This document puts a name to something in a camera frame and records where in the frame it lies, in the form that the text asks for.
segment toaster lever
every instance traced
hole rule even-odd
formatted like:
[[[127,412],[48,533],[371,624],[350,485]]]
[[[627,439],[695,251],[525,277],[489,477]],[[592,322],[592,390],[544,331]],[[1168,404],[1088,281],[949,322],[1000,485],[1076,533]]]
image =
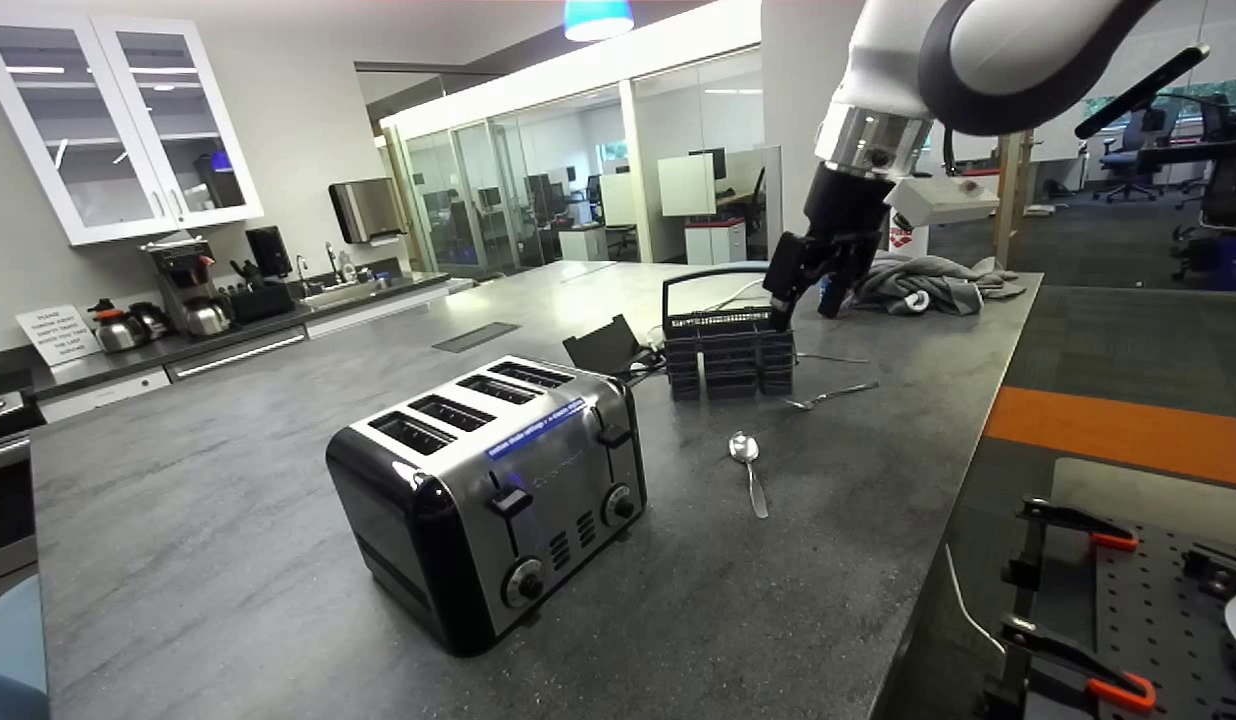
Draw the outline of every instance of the toaster lever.
[[[534,497],[525,487],[507,487],[507,492],[493,497],[489,507],[507,519],[507,515],[534,507]]]

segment toaster knob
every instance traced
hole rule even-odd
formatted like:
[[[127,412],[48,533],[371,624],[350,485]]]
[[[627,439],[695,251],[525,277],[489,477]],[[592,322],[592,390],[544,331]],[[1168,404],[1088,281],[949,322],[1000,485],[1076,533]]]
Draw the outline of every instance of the toaster knob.
[[[544,598],[544,566],[522,562],[503,580],[507,608],[535,604]]]
[[[625,526],[635,514],[633,487],[615,485],[606,499],[606,526]]]

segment toaster slot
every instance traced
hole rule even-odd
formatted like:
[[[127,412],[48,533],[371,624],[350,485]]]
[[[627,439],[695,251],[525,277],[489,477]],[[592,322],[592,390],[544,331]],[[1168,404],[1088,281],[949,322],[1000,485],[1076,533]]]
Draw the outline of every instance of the toaster slot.
[[[482,393],[482,397],[497,397],[497,399],[503,399],[503,404],[529,404],[529,399],[541,397],[541,393],[534,393],[534,390],[503,386],[503,382],[497,382],[497,377],[463,377],[461,390]]]
[[[401,439],[405,449],[419,458],[432,458],[454,446],[447,434],[419,423],[418,418],[405,418],[405,412],[378,418],[371,428]]]
[[[455,404],[447,397],[419,397],[412,410],[432,418],[432,422],[443,422],[454,428],[463,428],[463,434],[476,434],[476,428],[493,423],[489,412],[476,412],[476,410]]]
[[[564,390],[571,377],[562,377],[562,372],[549,372],[549,369],[534,369],[534,363],[497,363],[493,369],[497,377],[512,377],[512,382],[525,382],[525,386],[535,386],[535,390]]]

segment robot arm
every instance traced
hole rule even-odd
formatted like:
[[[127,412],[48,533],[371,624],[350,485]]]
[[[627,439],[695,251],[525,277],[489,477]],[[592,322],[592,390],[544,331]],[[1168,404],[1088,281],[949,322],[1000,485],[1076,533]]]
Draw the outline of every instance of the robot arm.
[[[826,318],[869,273],[888,194],[931,117],[969,135],[1037,130],[1072,107],[1158,0],[869,0],[828,101],[808,236],[779,236],[763,288],[778,325],[828,277]]]

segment gray floor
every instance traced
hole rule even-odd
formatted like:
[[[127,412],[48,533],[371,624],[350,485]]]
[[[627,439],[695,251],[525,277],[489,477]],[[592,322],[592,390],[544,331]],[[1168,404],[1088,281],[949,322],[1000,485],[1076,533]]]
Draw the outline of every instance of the gray floor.
[[[1236,418],[1236,295],[1173,288],[1173,205],[1076,205],[1032,219],[1012,268],[1050,273],[1008,386]],[[989,224],[940,234],[931,251],[982,260]],[[1012,604],[1000,570],[1020,554],[1023,497],[1052,492],[1057,458],[982,439],[949,526],[964,598],[997,627]],[[931,566],[907,657],[876,715],[973,715],[997,652],[960,621],[944,566]]]

